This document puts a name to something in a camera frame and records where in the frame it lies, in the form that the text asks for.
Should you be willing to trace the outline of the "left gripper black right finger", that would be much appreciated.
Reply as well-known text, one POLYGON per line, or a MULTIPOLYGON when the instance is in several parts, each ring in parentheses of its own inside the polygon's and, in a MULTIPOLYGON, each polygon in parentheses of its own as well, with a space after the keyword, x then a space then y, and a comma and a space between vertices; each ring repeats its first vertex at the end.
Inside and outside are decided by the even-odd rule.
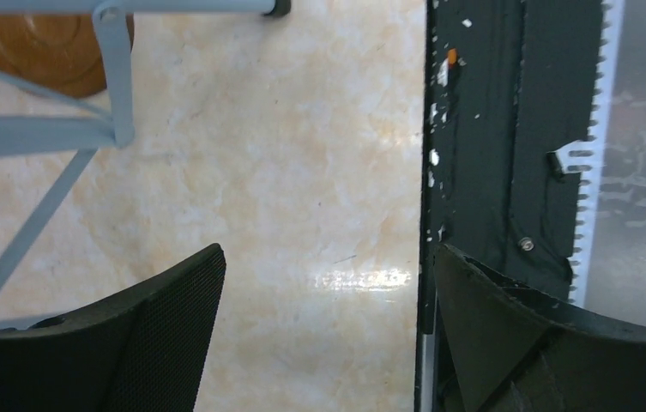
POLYGON ((646 326, 582 309, 449 245, 435 254, 467 411, 646 411, 646 326))

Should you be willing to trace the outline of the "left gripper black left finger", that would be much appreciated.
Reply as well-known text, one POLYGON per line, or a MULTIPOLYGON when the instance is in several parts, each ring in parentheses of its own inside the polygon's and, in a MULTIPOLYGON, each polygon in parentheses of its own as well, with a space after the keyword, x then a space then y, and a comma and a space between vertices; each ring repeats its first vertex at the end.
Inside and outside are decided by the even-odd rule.
POLYGON ((25 329, 0 330, 0 411, 191 411, 226 274, 209 245, 25 329))

